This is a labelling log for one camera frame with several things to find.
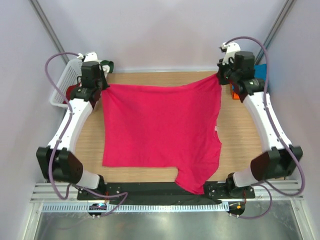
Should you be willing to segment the pink t shirt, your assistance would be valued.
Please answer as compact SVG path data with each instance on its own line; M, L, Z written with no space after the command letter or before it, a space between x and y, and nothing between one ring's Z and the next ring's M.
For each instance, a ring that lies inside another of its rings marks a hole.
M181 86L111 84L101 94L103 166L174 167L175 183L202 195L220 164L221 98L215 74Z

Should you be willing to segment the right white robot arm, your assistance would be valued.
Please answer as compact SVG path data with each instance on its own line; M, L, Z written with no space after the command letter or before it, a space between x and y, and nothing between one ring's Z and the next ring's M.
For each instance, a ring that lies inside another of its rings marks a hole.
M225 192L237 198L244 187L270 179L289 177L294 170L301 175L301 194L305 188L305 175L300 165L303 150L293 146L284 133L273 110L266 79L255 77L255 56L250 51L224 49L224 58L218 66L218 81L221 85L231 84L240 101L250 113L260 137L262 154L254 158L248 168L231 173L225 185Z

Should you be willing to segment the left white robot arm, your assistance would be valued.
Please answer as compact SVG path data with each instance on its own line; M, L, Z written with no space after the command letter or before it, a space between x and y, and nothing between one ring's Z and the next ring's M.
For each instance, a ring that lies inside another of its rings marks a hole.
M112 71L112 67L112 62L104 65L101 60L84 60L80 75L77 76L77 86L69 97L62 93L59 86L54 86L65 101L67 111L48 145L37 149L36 158L42 175L50 181L61 200L66 200L69 193L62 195L57 182L67 183L68 187L88 189L89 195L95 200L101 200L106 194L104 178L85 170L75 156L75 148L84 123L99 101L101 92L109 87L106 76Z

